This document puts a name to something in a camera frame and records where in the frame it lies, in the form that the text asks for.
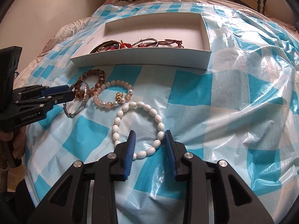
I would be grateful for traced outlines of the grey knit sleeve forearm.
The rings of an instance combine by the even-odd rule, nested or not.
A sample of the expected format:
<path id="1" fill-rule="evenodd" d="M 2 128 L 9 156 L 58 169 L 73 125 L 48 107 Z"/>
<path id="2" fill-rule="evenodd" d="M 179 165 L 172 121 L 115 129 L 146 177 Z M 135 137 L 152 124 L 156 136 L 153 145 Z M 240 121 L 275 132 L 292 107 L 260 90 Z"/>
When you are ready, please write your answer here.
<path id="1" fill-rule="evenodd" d="M 7 191 L 9 168 L 0 169 L 0 193 Z"/>

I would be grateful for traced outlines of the person's left hand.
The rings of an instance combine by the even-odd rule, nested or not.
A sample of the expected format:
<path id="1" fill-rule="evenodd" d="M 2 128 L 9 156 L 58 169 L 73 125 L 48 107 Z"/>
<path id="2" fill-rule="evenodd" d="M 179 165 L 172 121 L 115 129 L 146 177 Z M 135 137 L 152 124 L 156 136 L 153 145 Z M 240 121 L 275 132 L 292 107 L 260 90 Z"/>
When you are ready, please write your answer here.
<path id="1" fill-rule="evenodd" d="M 25 145 L 26 145 L 26 126 L 20 128 L 15 131 L 15 135 L 13 132 L 5 133 L 1 130 L 1 142 L 10 142 L 13 144 L 13 157 L 16 159 L 20 159 L 25 153 Z M 8 167 L 7 157 L 4 153 L 4 149 L 1 146 L 1 169 L 6 169 Z"/>

